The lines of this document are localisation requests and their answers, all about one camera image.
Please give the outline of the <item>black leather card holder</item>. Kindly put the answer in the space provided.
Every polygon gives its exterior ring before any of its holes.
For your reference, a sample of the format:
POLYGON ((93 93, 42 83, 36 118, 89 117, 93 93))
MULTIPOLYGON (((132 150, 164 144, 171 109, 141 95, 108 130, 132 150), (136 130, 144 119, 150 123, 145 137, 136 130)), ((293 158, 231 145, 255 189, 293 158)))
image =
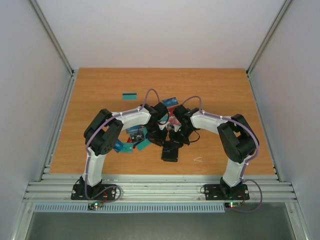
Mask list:
POLYGON ((178 161, 180 145, 174 141, 166 140, 163 143, 161 159, 164 162, 173 162, 176 163, 178 161))

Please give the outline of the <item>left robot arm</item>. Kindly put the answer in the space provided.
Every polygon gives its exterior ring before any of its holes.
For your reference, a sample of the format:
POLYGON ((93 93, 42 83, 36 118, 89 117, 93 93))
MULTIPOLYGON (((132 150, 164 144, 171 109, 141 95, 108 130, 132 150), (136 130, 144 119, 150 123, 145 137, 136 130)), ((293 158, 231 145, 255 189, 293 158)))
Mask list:
POLYGON ((124 112, 100 110, 83 134, 87 152, 85 169, 82 174, 83 194, 89 199, 96 199, 100 195, 105 158, 115 147, 123 130, 142 125, 147 131, 146 138, 155 145, 163 146, 167 130, 159 121, 167 113, 167 107, 161 102, 155 106, 143 104, 124 112))

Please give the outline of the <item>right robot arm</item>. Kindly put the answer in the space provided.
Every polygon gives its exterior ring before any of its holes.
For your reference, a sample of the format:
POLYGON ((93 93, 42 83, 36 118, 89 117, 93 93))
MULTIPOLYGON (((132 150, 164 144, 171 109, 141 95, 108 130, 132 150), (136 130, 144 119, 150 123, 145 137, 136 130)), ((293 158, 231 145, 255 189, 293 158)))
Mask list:
POLYGON ((192 110, 179 105, 173 111, 180 127, 169 131, 169 150, 190 145, 189 136, 197 130, 219 135, 228 157, 226 170, 220 179, 220 191, 225 198, 234 197, 241 185, 246 165, 259 153, 259 140, 243 115, 220 116, 199 108, 192 110))

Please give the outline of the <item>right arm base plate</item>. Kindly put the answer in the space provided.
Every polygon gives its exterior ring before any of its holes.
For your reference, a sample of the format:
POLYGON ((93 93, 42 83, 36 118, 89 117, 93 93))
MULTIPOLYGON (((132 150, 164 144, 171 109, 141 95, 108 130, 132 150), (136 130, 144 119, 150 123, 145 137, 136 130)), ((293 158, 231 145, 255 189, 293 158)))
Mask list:
POLYGON ((220 184, 203 185, 204 196, 207 201, 249 200, 249 190, 246 184, 240 183, 234 187, 220 184))

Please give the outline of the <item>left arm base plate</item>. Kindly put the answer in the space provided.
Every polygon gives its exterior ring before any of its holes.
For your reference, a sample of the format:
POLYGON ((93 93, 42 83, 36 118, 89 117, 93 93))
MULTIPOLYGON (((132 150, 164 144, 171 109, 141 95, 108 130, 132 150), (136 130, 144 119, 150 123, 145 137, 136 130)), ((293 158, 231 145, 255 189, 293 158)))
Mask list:
POLYGON ((114 184, 98 184, 94 187, 87 185, 87 197, 85 195, 85 185, 75 184, 71 191, 71 200, 87 201, 113 201, 119 191, 114 184))

